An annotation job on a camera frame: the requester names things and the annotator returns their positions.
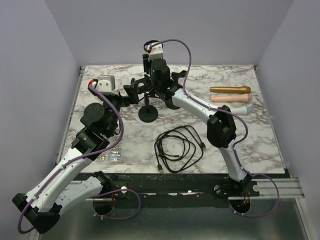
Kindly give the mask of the black tripod shockmount stand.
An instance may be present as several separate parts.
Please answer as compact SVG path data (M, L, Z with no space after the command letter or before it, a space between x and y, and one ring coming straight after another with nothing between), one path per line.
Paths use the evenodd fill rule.
M147 41L144 45L143 45L143 49L144 49L144 51L146 52L146 54L148 54L147 53L147 51L146 51L146 49L145 49L145 47L147 46L147 43L152 43L152 42L155 42L155 41L158 41L158 40L149 40L149 41ZM151 75L149 75L149 77L147 77L147 80L152 80L151 79L151 77L152 77L152 74Z

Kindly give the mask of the black round-base shockmount stand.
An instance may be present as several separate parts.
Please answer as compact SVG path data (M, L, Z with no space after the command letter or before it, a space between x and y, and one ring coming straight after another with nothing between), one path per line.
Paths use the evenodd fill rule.
M143 94L144 106L138 111L139 119L144 123L154 122L158 118L158 110L150 104L150 98L155 97L151 78L147 74L140 79L132 78L130 87L136 96Z

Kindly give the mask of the black round-base clip stand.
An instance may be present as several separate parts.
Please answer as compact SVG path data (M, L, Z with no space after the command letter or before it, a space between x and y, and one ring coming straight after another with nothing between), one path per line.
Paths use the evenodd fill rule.
M182 70L181 72L172 72L171 73L171 78L172 80L174 81L174 84L176 86L178 86L179 88L182 88L183 86L181 84L179 84L179 79L180 78L185 78L187 74L187 71L186 70Z

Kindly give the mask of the gold microphone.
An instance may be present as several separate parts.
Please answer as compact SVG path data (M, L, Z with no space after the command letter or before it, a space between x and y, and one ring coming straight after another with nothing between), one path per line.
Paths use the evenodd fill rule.
M210 87L209 91L212 93L250 94L251 88L249 86L214 86Z

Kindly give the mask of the pink microphone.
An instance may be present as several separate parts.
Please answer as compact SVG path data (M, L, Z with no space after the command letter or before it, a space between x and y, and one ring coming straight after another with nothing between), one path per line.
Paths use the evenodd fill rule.
M250 93L240 94L240 95L228 95L228 96L212 96L210 98L211 102L222 103L222 102L244 102L248 103L253 99Z

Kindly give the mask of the white grey microphone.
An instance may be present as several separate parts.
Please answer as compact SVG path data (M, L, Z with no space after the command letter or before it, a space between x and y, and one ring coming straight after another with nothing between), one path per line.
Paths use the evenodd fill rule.
M249 105L243 105L241 107L232 107L230 111L235 115L249 115L252 113L253 106L251 104Z

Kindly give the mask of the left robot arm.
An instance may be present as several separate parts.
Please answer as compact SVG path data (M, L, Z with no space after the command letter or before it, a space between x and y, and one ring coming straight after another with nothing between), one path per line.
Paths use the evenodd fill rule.
M76 134L62 160L32 190L16 194L12 202L20 210L17 229L20 234L33 230L43 234L48 232L70 208L82 201L113 193L110 180L103 172L94 173L84 183L72 185L74 178L98 156L111 150L118 143L109 142L116 128L120 128L118 138L124 135L124 123L120 109L139 103L137 90L125 85L126 96L115 90L115 83L109 80L93 79L88 90L103 103L88 105L80 119L83 129Z

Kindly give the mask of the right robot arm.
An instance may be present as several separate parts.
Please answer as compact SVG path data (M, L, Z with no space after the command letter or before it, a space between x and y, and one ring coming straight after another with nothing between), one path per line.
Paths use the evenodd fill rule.
M230 191L241 196L248 190L252 177L243 169L236 149L236 124L234 114L226 105L216 107L188 93L179 84L179 78L187 72L171 73L164 59L149 59L143 54L143 71L149 75L150 92L157 95L170 109L182 108L202 120L206 126L206 137L211 145L218 148L226 163Z

